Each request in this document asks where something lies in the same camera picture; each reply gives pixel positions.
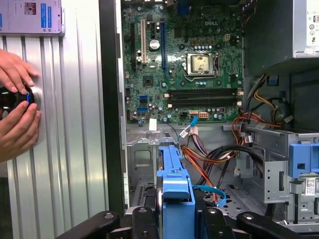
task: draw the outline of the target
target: white pci slot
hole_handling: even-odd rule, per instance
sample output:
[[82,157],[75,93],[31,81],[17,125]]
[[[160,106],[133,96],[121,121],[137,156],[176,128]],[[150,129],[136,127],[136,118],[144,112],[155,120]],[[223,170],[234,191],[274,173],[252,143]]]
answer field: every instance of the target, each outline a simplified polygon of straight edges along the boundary
[[141,19],[141,52],[142,64],[146,64],[146,23],[145,19]]

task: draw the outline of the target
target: ribbed metal panel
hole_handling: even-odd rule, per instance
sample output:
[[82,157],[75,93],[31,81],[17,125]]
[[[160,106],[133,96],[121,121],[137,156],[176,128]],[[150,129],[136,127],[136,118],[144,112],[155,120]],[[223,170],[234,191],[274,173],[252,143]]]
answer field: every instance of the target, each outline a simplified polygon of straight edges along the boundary
[[15,239],[52,239],[108,209],[99,3],[62,4],[64,37],[0,37],[42,72],[38,143],[8,162]]

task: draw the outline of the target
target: ram slot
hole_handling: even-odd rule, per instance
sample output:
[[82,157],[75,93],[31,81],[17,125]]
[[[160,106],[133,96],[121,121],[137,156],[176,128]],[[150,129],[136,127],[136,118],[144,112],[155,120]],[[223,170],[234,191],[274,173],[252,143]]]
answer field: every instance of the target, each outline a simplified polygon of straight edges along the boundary
[[235,97],[224,97],[219,99],[177,99],[170,100],[168,104],[172,108],[182,107],[227,107],[235,106],[237,99]]
[[135,46],[135,24],[130,24],[131,30],[131,64],[132,70],[136,71],[136,46]]
[[170,90],[170,98],[194,98],[199,97],[217,97],[217,96],[234,96],[236,89],[202,89],[202,90]]
[[166,32],[165,32],[165,22],[160,23],[160,50],[161,50],[161,67],[166,71]]
[[146,23],[145,19],[141,19],[141,53],[142,53],[142,64],[146,64]]

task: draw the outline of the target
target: green circuit board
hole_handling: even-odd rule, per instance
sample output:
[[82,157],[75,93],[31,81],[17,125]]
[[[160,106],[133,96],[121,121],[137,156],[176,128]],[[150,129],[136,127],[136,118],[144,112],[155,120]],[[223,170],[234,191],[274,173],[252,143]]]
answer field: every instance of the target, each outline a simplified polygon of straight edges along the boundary
[[[240,6],[202,6],[180,16],[176,6],[133,5],[123,9],[122,26],[128,123],[149,118],[188,122],[196,112],[202,113],[199,122],[238,116],[237,91],[243,85]],[[208,70],[211,65],[216,71]],[[226,90],[229,95],[224,97],[231,97],[232,103],[224,105],[221,97],[220,105],[203,105],[210,99],[210,89]],[[172,104],[172,90],[196,93],[190,91],[187,99]],[[191,104],[196,99],[198,106]]]

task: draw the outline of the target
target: black lens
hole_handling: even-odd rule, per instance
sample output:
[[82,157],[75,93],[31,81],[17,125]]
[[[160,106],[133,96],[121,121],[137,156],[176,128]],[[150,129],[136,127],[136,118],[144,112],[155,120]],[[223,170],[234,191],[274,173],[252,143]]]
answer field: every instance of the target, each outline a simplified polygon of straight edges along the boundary
[[0,108],[12,110],[16,106],[17,95],[8,91],[5,87],[0,88]]

